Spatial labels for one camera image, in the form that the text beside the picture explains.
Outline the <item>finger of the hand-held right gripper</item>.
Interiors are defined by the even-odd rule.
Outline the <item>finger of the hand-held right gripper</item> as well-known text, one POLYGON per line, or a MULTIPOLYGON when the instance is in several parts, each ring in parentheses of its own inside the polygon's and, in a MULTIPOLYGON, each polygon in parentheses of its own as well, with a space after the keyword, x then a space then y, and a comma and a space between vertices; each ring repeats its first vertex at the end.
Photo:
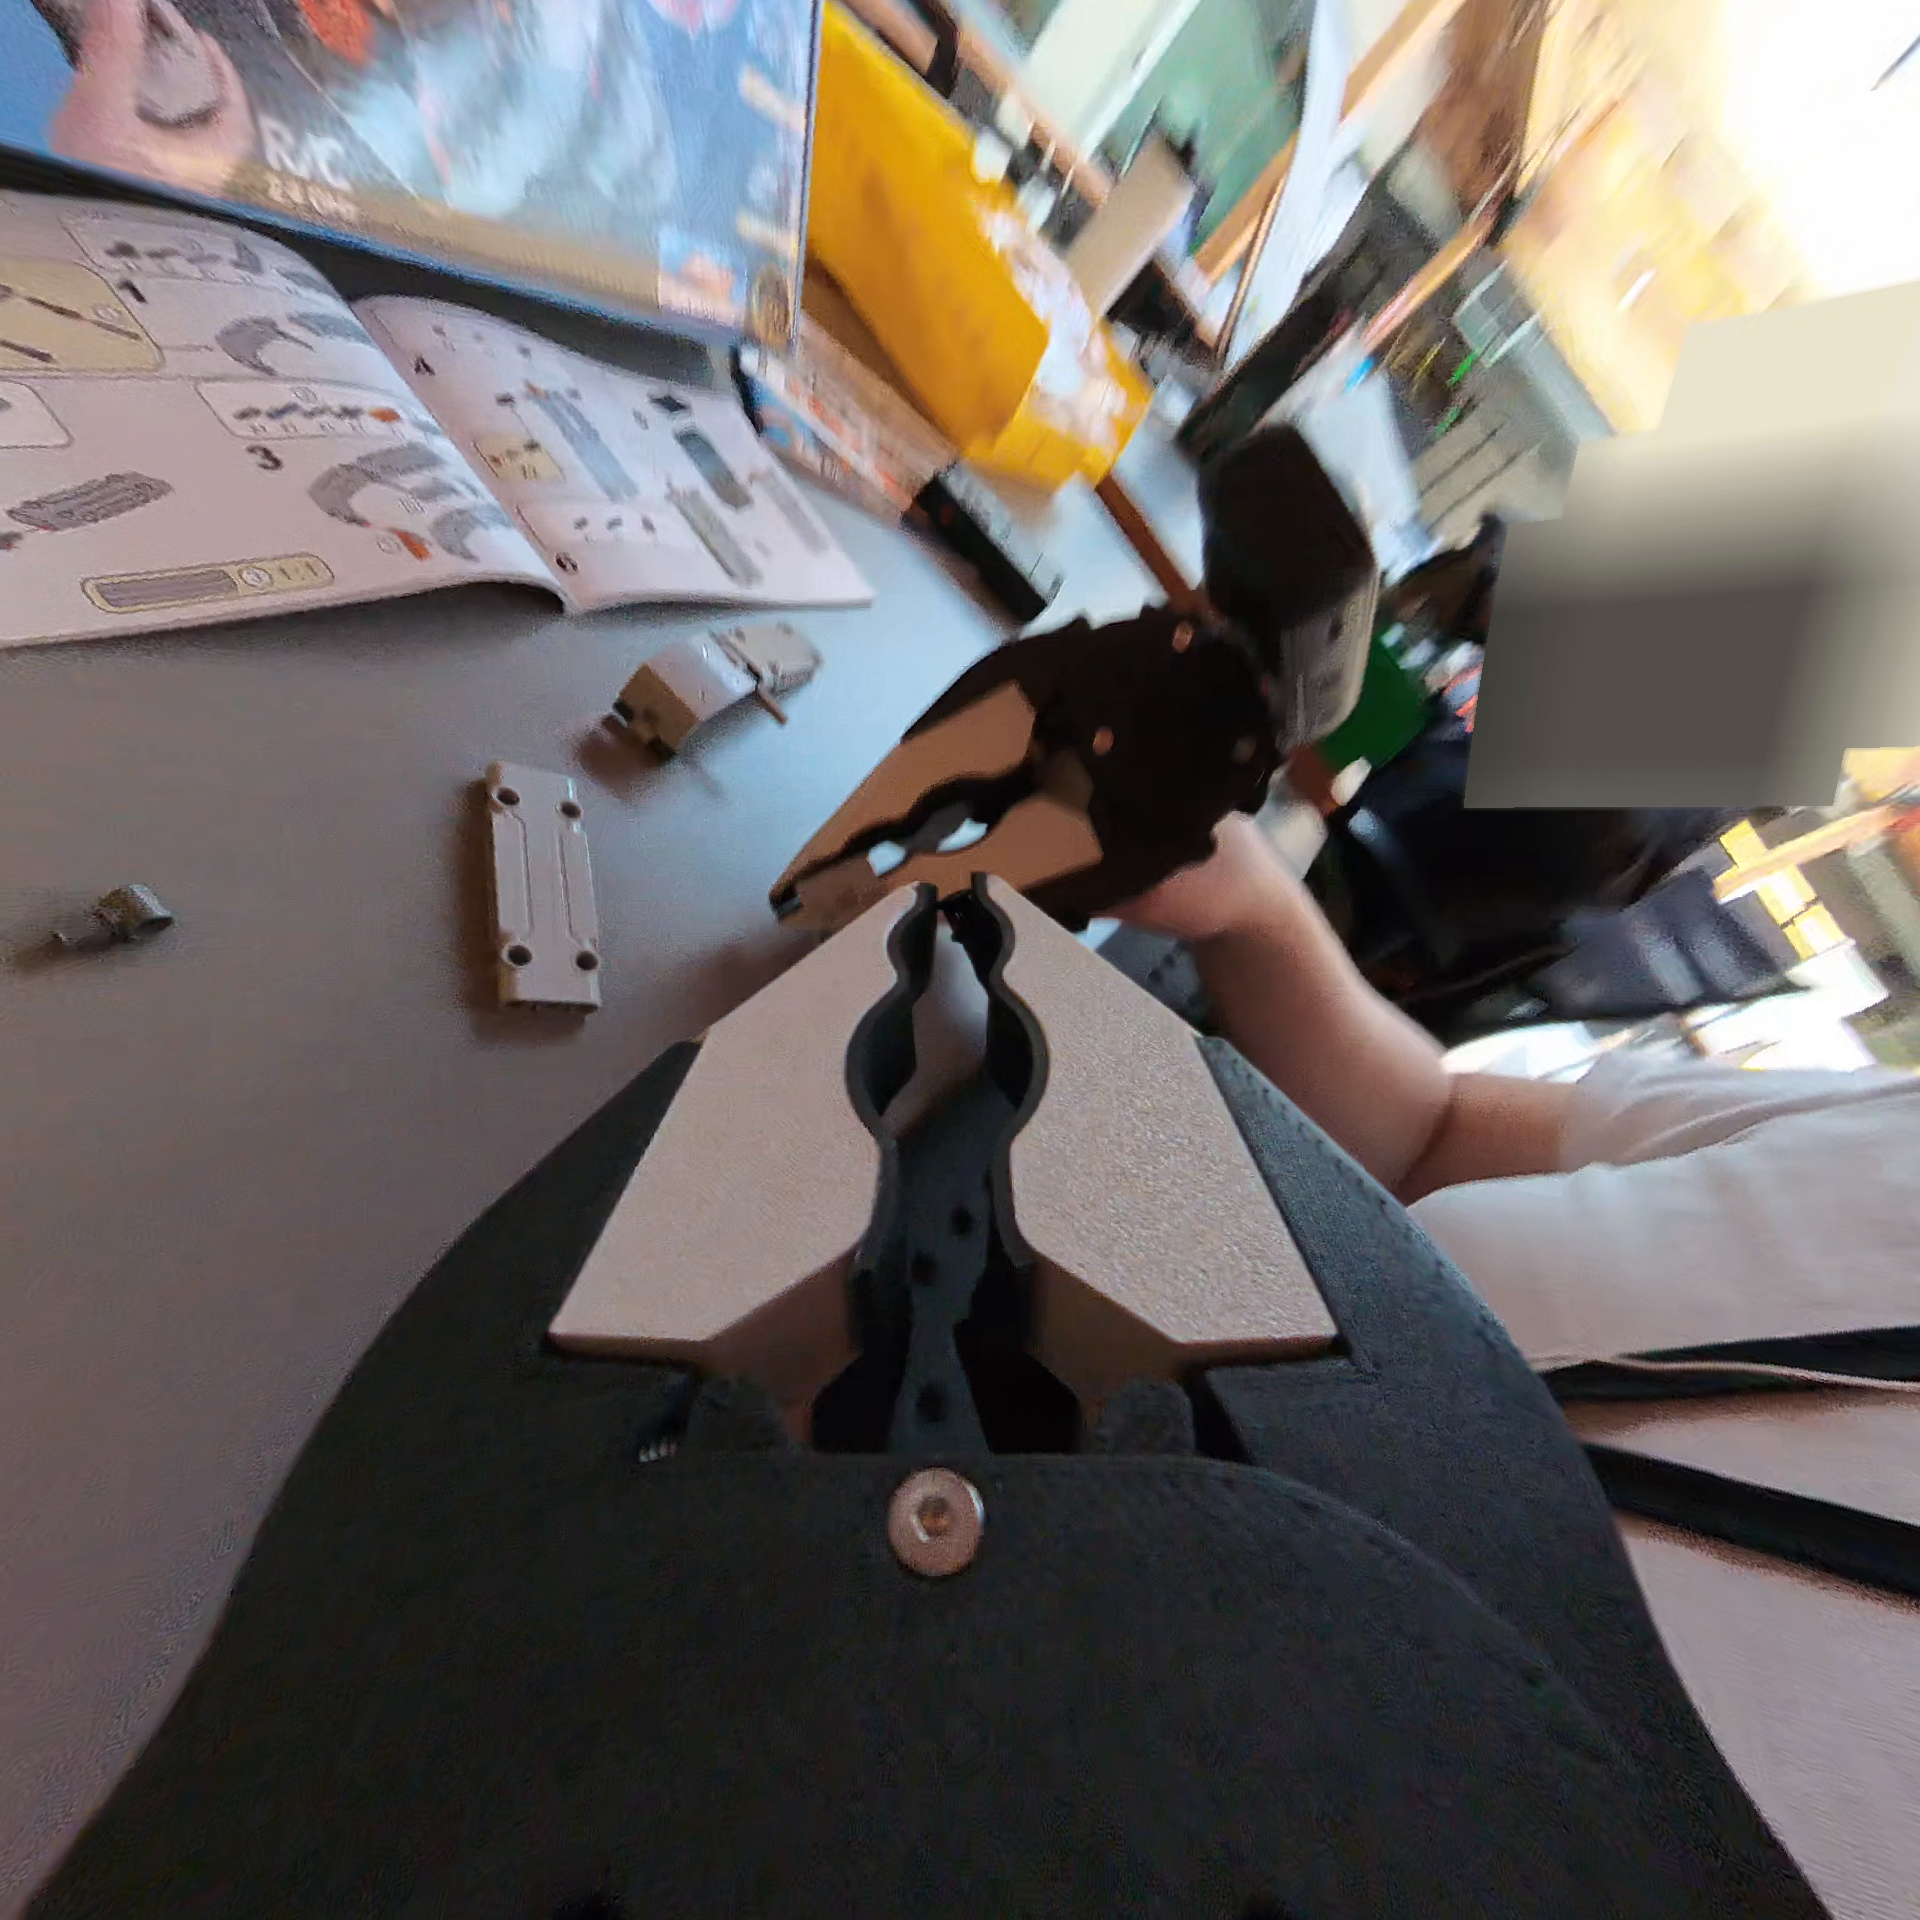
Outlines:
POLYGON ((1018 684, 998 684, 990 693, 962 699, 946 719, 930 719, 852 787, 795 860, 810 846, 837 850, 859 828, 920 818, 949 799, 981 802, 987 822, 1000 818, 1017 799, 1044 793, 1035 780, 1035 725, 1036 714, 1018 684))
POLYGON ((920 818, 873 822, 842 846, 810 846, 775 883, 775 921, 859 921, 895 893, 930 889, 935 901, 998 876, 1030 893, 1103 859, 1085 808, 1030 793, 987 822, 981 802, 949 799, 920 818))

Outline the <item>small dark grey connector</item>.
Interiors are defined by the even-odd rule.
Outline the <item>small dark grey connector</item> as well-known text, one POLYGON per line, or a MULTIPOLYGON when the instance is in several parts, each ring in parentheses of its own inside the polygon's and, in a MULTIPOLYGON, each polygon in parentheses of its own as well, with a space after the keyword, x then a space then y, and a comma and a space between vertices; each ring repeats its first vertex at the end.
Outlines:
POLYGON ((176 914, 142 883, 115 887, 69 914, 50 945, 66 954, 133 946, 170 933, 176 914))

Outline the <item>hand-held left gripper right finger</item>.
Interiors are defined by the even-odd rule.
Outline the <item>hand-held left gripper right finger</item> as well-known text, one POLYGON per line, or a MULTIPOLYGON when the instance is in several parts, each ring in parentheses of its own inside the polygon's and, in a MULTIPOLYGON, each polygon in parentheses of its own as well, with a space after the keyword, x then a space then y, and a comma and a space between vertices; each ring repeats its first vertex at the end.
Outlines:
POLYGON ((1135 1378, 1297 1365, 1337 1321, 1201 1034, 1003 879, 969 893, 1028 1048, 1003 1145, 1028 1344, 1086 1416, 1135 1378))

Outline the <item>person in beige shirt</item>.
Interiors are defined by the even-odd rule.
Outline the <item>person in beige shirt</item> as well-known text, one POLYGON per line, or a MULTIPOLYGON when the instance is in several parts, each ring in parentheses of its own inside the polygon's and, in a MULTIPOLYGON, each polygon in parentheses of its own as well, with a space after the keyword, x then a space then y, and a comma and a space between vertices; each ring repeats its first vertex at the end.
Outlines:
MULTIPOLYGON (((1611 1057, 1555 1169, 1413 1205, 1547 1373, 1918 1327, 1918 1076, 1611 1057)), ((1668 1657, 1834 1918, 1918 1913, 1918 1602, 1636 1516, 1668 1657)))

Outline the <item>person's right hand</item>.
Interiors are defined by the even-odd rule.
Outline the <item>person's right hand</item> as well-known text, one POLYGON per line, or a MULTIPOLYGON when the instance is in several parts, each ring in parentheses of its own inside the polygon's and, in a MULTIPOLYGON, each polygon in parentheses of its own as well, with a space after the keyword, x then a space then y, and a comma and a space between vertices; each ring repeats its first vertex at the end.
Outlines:
POLYGON ((1212 851, 1113 906, 1119 924, 1201 946, 1284 925, 1304 887, 1259 818, 1232 812, 1212 828, 1212 851))

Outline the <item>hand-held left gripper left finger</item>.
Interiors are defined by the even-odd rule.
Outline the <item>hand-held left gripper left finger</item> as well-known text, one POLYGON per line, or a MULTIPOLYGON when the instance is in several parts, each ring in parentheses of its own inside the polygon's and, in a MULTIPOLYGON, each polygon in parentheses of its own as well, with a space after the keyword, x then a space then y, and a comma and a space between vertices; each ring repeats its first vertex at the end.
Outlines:
POLYGON ((932 889, 904 887, 717 1021, 549 1344, 748 1378, 806 1435, 859 1351, 852 1282, 887 1218, 887 1111, 930 971, 932 889))

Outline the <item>blue robot kit box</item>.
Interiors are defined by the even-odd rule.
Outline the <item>blue robot kit box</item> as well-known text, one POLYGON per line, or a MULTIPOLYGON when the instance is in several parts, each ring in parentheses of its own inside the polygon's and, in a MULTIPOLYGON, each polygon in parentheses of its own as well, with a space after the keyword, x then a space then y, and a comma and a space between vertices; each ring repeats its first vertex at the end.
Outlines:
POLYGON ((822 2, 3 2, 3 148, 788 344, 822 2))

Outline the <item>black rectangular device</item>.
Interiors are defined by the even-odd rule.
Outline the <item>black rectangular device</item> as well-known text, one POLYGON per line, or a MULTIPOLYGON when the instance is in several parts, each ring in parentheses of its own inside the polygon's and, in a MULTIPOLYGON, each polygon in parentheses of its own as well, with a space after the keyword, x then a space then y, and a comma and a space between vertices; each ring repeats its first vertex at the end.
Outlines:
POLYGON ((1030 623, 1053 608, 1061 586, 1058 569, 962 459, 949 459, 918 488, 911 514, 1017 623, 1030 623))

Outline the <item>grey curved brick assembly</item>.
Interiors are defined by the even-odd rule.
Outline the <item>grey curved brick assembly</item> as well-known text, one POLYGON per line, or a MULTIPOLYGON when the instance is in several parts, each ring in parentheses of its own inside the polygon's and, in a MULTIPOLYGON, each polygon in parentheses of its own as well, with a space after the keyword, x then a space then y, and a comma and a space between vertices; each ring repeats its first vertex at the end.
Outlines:
POLYGON ((659 756, 677 756, 735 706, 760 706, 788 722, 789 693, 806 687, 824 658, 783 621, 709 626, 664 641, 612 699, 612 719, 659 756))

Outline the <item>grey desk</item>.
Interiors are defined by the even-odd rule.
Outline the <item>grey desk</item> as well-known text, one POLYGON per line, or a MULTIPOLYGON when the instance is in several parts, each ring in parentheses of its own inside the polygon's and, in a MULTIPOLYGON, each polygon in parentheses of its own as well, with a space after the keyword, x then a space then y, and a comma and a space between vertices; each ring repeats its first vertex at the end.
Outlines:
POLYGON ((3 1913, 179 1678, 317 1410, 445 1246, 795 954, 766 893, 1003 635, 930 536, 802 492, 871 608, 651 766, 617 684, 703 617, 542 595, 3 654, 3 1913), (588 808, 601 1005, 504 1009, 485 769, 588 808), (142 883, 176 925, 66 954, 142 883))

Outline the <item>yellow bin with plastic bags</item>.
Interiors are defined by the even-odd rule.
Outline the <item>yellow bin with plastic bags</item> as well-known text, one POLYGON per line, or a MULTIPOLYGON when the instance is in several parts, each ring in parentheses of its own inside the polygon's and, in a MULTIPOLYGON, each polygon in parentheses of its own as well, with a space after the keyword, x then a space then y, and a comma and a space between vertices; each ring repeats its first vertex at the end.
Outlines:
POLYGON ((810 252, 925 420, 994 476, 1095 488, 1153 392, 967 124, 837 2, 822 16, 810 252))

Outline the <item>green box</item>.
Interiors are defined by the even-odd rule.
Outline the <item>green box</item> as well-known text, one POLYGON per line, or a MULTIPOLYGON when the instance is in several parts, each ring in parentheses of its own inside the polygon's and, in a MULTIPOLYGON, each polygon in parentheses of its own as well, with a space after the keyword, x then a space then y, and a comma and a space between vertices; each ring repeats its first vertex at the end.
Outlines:
POLYGON ((1427 731, 1430 687, 1416 651, 1406 623, 1370 638, 1356 709, 1314 747, 1334 787, 1365 780, 1427 731))

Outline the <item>grey rectangular panel brick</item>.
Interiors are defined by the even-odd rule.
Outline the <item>grey rectangular panel brick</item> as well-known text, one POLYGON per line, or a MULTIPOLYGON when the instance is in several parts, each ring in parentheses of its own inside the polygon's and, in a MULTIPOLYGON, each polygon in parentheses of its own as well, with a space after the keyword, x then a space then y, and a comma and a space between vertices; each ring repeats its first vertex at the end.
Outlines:
POLYGON ((567 775, 485 769, 494 992, 504 1009, 601 1005, 601 924, 588 808, 567 775))

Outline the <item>colourful printed leaflet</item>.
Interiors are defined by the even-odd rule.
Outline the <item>colourful printed leaflet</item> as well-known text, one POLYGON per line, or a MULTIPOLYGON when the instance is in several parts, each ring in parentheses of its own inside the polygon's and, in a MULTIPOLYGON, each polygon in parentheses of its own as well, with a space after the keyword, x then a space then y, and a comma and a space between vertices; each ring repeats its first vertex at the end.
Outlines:
POLYGON ((955 444, 914 404, 812 324, 780 353, 739 343, 728 364, 772 452, 878 517, 903 521, 956 465, 955 444))

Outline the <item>instruction booklet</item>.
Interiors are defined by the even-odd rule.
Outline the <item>instruction booklet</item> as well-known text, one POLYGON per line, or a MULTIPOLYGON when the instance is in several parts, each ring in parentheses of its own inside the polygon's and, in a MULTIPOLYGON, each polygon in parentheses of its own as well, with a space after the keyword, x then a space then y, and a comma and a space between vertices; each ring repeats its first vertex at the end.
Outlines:
POLYGON ((3 193, 6 651, 461 583, 572 614, 873 599, 728 390, 349 302, 246 227, 3 193))

